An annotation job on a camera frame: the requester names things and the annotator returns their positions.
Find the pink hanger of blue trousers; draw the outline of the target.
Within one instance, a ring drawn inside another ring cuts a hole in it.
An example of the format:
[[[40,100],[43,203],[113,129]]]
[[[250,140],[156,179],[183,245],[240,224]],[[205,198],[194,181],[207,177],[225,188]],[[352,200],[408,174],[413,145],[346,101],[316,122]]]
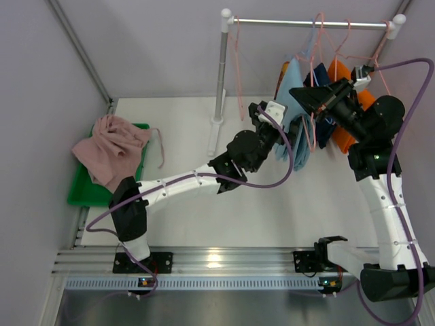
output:
[[[319,48],[319,44],[321,43],[321,34],[324,29],[324,13],[320,12],[316,15],[314,19],[312,19],[311,24],[309,25],[310,32],[307,36],[307,39],[301,49],[297,54],[293,55],[293,59],[304,62],[309,68],[309,76],[310,76],[310,86],[314,86],[314,61],[316,57],[316,52]],[[312,113],[306,113],[302,118],[302,127],[304,130],[304,134],[307,139],[307,144],[309,151],[313,153],[317,147],[317,139],[315,135],[315,122]]]

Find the light blue trousers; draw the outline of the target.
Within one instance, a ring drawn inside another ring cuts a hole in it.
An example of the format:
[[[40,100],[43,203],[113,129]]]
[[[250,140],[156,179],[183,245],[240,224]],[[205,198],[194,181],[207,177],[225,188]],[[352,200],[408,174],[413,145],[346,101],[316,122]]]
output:
[[[300,64],[297,59],[293,58],[283,75],[275,101],[287,107],[283,118],[283,130],[290,134],[290,128],[296,128],[296,139],[292,145],[294,171],[299,171],[305,167],[311,150],[315,147],[315,127],[311,118],[290,94],[292,88],[302,87]]]

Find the pink trousers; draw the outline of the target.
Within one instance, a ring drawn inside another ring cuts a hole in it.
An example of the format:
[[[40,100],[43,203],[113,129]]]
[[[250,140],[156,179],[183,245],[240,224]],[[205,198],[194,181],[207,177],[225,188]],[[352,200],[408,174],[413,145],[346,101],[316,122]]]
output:
[[[142,151],[154,132],[164,156],[158,128],[141,129],[119,116],[104,115],[94,123],[92,135],[79,141],[72,153],[85,166],[93,183],[113,193],[123,179],[136,175]]]

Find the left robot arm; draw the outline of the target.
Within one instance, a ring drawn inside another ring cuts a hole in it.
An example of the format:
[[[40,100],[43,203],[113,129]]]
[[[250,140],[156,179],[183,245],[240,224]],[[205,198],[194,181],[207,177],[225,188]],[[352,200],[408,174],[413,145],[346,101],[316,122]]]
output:
[[[151,257],[147,241],[147,218],[170,202],[202,194],[218,195],[248,185],[247,173],[256,173],[274,145],[289,145],[283,131],[287,106],[276,101],[252,103],[249,116],[254,130],[242,130],[226,151],[184,174],[155,181],[123,179],[111,198],[109,210],[116,234],[134,263]]]

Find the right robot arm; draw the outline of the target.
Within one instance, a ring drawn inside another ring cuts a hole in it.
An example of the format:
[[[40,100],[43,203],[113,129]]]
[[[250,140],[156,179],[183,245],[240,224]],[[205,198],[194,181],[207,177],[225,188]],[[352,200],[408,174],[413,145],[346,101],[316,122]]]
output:
[[[392,152],[405,108],[390,95],[367,109],[358,102],[351,81],[327,86],[292,88],[290,95],[317,122],[332,118],[353,136],[348,161],[366,199],[377,235],[379,256],[373,257],[342,236],[315,243],[319,262],[338,265],[354,275],[372,302],[417,297],[434,288],[434,267],[422,253],[411,228],[402,193],[401,167]]]

